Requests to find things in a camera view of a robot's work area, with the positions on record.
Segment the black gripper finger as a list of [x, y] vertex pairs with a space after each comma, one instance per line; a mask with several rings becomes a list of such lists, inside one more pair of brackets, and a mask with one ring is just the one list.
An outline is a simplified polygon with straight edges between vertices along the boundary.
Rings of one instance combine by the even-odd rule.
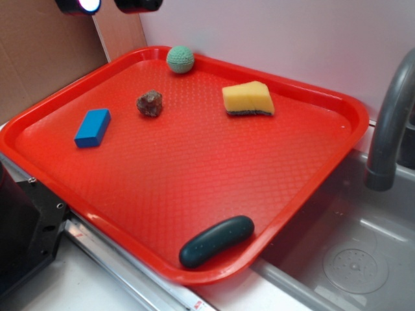
[[115, 4], [124, 13], [155, 12], [162, 6], [162, 0], [115, 0]]
[[101, 7], [101, 0], [55, 0], [60, 11], [74, 16], [93, 16]]

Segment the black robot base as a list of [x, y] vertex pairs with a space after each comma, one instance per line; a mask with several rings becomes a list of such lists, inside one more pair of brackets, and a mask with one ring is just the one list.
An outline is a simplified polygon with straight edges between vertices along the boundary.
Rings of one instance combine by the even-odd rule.
[[1, 165], [1, 298], [56, 257], [67, 204], [39, 181], [14, 181]]

